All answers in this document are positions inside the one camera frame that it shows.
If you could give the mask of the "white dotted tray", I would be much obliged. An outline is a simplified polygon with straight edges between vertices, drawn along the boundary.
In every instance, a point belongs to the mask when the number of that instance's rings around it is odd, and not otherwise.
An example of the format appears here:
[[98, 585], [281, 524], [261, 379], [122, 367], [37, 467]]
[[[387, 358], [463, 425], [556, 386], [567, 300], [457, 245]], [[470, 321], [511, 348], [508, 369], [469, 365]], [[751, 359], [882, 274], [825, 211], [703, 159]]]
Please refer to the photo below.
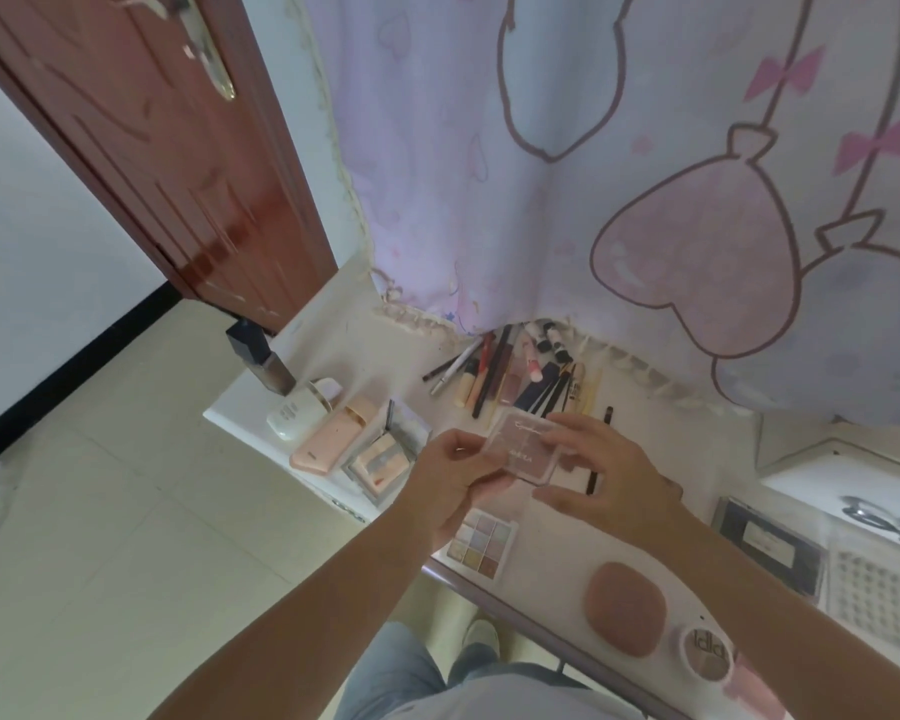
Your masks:
[[850, 529], [832, 532], [827, 551], [826, 613], [900, 661], [900, 546]]

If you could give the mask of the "purple heart balloon curtain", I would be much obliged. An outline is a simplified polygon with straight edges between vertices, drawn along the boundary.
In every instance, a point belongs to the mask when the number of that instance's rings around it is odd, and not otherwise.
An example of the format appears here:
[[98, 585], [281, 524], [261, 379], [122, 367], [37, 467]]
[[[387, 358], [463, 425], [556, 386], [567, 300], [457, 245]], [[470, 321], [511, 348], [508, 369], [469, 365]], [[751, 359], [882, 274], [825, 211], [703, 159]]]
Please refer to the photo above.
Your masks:
[[900, 426], [900, 0], [300, 0], [385, 302]]

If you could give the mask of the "open silver highlighter compact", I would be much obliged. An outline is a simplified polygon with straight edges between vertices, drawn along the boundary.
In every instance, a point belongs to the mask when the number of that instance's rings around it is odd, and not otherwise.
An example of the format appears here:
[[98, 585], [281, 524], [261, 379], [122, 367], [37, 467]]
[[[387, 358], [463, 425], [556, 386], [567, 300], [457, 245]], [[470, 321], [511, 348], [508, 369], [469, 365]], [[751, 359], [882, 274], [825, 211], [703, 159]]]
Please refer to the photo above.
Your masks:
[[388, 401], [366, 436], [341, 464], [343, 474], [375, 507], [395, 494], [431, 438], [432, 428], [406, 403]]

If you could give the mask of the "round white blush compact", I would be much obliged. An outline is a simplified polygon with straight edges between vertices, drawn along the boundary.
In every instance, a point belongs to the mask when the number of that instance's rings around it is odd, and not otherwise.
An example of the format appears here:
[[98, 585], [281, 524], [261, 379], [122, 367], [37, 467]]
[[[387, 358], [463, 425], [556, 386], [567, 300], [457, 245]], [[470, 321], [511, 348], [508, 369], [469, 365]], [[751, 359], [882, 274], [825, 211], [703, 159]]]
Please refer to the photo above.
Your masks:
[[677, 635], [676, 652], [694, 681], [724, 687], [734, 670], [732, 648], [719, 632], [706, 626], [686, 626]]

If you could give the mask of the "reddish brown wooden door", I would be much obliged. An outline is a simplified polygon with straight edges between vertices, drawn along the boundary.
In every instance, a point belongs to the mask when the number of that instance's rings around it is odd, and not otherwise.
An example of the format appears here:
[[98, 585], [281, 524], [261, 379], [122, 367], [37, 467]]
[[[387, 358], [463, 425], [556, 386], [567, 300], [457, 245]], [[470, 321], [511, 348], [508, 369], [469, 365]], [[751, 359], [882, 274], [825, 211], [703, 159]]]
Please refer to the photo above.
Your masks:
[[276, 334], [338, 271], [245, 0], [196, 0], [237, 97], [178, 20], [0, 0], [0, 87], [181, 294]]

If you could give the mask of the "dark square foundation bottle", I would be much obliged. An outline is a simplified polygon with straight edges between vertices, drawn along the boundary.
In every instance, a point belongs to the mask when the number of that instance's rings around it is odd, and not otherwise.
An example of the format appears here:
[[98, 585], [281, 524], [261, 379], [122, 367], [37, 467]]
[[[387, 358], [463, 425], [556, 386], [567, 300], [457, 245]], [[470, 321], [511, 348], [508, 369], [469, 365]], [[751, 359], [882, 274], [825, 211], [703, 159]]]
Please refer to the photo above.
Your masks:
[[234, 353], [266, 389], [282, 398], [288, 397], [297, 386], [297, 379], [272, 349], [261, 325], [240, 317], [226, 329], [225, 335]]

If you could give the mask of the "pink flat lotion bottle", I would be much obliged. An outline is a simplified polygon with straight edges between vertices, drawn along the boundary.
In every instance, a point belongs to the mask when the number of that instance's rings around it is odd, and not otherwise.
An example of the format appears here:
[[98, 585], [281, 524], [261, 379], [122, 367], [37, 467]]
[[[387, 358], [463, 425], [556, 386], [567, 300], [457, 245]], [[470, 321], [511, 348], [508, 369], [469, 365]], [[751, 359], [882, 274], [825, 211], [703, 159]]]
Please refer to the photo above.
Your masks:
[[308, 436], [290, 455], [291, 468], [327, 476], [380, 410], [364, 395], [355, 395]]

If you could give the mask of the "person's left forearm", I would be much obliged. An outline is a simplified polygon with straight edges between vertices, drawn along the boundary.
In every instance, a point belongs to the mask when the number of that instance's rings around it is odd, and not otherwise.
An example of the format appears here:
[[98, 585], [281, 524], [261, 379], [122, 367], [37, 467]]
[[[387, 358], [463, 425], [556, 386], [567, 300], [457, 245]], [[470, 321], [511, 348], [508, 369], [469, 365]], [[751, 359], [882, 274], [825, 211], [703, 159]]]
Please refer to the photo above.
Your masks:
[[461, 520], [389, 508], [207, 658], [147, 720], [319, 720]]

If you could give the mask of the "person's blue jeans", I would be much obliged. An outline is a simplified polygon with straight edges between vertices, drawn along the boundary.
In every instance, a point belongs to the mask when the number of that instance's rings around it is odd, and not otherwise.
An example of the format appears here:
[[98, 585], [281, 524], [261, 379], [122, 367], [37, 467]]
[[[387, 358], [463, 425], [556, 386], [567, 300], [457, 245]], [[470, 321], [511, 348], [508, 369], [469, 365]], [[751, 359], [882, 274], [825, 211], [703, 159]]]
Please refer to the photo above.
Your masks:
[[538, 679], [552, 686], [585, 685], [532, 663], [498, 662], [470, 670], [457, 663], [444, 677], [432, 654], [404, 624], [387, 622], [373, 638], [347, 678], [334, 720], [385, 720], [407, 704], [451, 690], [461, 683], [503, 674]]

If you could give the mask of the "clear pink blush palette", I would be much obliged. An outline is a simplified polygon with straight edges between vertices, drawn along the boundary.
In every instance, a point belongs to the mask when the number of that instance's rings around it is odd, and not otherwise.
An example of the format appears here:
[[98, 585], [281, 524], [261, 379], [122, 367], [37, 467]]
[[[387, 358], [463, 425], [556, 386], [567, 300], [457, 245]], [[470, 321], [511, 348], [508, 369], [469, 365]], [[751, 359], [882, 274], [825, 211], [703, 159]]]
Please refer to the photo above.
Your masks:
[[551, 483], [563, 448], [542, 439], [561, 426], [525, 410], [505, 408], [497, 414], [482, 452], [507, 454], [504, 471], [534, 487]]

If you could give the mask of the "person's right hand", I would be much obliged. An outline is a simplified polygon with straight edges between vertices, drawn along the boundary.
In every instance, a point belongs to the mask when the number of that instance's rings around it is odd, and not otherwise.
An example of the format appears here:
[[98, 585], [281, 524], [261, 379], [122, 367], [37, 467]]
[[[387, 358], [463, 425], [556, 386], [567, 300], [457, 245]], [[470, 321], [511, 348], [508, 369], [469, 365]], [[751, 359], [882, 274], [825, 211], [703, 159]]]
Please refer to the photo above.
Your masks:
[[543, 441], [602, 479], [588, 494], [600, 504], [600, 520], [581, 522], [665, 562], [690, 514], [644, 450], [594, 417], [559, 412], [548, 420], [560, 427]]

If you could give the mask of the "black flat box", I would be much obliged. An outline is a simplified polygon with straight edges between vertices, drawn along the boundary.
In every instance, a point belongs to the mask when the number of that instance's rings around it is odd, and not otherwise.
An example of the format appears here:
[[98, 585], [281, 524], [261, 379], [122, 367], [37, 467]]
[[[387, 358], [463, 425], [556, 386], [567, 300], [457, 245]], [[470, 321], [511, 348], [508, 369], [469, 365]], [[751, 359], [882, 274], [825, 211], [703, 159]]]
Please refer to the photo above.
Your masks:
[[730, 496], [720, 497], [711, 526], [794, 593], [820, 604], [828, 565], [822, 545]]

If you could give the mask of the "person's left hand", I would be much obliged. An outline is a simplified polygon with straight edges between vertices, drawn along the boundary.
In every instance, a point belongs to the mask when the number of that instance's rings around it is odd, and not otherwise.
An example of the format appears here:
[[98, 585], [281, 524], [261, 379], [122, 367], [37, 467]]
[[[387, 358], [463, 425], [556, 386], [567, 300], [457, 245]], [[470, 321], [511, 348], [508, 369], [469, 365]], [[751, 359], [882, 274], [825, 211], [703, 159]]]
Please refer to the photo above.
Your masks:
[[468, 458], [448, 458], [440, 452], [439, 435], [419, 454], [387, 510], [429, 553], [450, 542], [471, 508], [503, 493], [516, 481], [504, 471], [506, 452], [481, 451]]

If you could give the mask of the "white tube with black cap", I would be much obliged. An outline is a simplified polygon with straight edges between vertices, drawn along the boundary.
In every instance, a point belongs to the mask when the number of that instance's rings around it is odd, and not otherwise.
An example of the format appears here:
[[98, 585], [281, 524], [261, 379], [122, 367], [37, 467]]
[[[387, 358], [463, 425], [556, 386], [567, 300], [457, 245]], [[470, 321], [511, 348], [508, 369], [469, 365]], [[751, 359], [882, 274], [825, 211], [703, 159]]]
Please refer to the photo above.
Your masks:
[[553, 358], [555, 361], [561, 365], [573, 363], [574, 359], [567, 349], [564, 342], [564, 336], [556, 323], [552, 320], [544, 321], [542, 328], [548, 343], [552, 347]]

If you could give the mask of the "person's right forearm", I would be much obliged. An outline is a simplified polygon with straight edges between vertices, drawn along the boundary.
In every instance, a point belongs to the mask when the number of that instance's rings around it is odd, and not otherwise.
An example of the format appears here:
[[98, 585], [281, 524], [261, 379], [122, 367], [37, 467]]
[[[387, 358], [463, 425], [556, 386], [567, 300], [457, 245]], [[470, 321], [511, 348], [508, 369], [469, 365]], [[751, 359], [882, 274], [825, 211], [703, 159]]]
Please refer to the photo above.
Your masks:
[[652, 550], [794, 720], [900, 720], [900, 666], [685, 510]]

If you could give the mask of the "pink powder puff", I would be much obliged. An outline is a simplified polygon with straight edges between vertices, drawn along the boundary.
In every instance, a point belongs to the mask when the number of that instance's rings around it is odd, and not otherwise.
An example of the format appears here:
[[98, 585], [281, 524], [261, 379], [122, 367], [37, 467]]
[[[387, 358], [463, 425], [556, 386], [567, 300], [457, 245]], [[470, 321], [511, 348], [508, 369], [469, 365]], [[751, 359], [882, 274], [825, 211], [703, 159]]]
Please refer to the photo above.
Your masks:
[[636, 569], [605, 562], [592, 574], [583, 595], [584, 617], [593, 632], [618, 652], [646, 659], [660, 645], [668, 606], [656, 583]]

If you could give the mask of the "person's white shoe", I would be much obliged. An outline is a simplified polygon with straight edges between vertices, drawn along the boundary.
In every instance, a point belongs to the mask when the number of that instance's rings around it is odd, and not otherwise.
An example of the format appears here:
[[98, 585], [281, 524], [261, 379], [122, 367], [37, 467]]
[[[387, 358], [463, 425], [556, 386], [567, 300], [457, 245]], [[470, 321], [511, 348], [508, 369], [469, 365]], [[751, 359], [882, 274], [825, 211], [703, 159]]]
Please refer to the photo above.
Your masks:
[[501, 659], [499, 633], [487, 618], [477, 617], [468, 626], [456, 662], [470, 670], [496, 664]]

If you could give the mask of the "nine colour eyeshadow palette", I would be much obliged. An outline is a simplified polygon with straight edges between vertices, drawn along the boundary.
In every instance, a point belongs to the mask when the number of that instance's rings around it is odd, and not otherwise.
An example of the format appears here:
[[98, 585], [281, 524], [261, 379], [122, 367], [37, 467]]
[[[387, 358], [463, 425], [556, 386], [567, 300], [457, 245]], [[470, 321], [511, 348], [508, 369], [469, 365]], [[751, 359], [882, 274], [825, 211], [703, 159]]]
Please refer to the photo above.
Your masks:
[[436, 554], [450, 569], [478, 585], [501, 580], [517, 541], [519, 524], [471, 508], [451, 540]]

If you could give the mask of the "white storage box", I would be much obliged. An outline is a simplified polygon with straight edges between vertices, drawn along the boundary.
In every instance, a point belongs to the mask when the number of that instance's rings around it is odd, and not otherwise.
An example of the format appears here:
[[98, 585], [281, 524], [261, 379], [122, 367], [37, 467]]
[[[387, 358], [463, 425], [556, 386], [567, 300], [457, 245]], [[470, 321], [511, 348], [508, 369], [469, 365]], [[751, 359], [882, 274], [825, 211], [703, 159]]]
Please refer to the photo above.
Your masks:
[[900, 548], [900, 436], [770, 436], [759, 439], [761, 481]]

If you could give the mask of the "person's light shirt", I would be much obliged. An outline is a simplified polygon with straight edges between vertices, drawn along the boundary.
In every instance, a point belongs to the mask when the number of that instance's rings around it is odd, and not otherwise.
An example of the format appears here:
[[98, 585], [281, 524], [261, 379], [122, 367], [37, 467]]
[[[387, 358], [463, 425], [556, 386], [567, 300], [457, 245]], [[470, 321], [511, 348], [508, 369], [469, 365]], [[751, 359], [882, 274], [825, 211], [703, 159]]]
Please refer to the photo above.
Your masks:
[[407, 702], [384, 720], [647, 720], [643, 714], [588, 687], [552, 685], [503, 674], [472, 678], [430, 697]]

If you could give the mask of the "white cream bottle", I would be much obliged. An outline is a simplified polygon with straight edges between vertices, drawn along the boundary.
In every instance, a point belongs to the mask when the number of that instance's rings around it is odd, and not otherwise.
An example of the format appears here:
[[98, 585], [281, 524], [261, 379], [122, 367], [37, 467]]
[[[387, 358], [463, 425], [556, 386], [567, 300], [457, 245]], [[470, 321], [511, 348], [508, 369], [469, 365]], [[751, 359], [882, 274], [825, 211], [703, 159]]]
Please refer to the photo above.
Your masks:
[[267, 415], [266, 424], [281, 441], [299, 444], [334, 411], [343, 392], [332, 377], [300, 382]]

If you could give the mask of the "pile of makeup pencils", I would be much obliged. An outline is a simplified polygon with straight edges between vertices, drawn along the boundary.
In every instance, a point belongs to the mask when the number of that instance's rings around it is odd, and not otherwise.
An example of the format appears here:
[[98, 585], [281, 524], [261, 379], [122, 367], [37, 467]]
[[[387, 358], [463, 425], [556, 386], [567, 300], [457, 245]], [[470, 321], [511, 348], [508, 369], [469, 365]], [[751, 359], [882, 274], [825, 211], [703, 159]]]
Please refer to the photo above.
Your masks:
[[[559, 328], [574, 361], [554, 358], [542, 325]], [[540, 418], [587, 414], [594, 409], [604, 369], [586, 359], [589, 340], [572, 341], [569, 323], [539, 318], [507, 324], [473, 336], [462, 349], [425, 372], [420, 380], [431, 396], [456, 388], [456, 409], [489, 422], [496, 412], [516, 408]]]

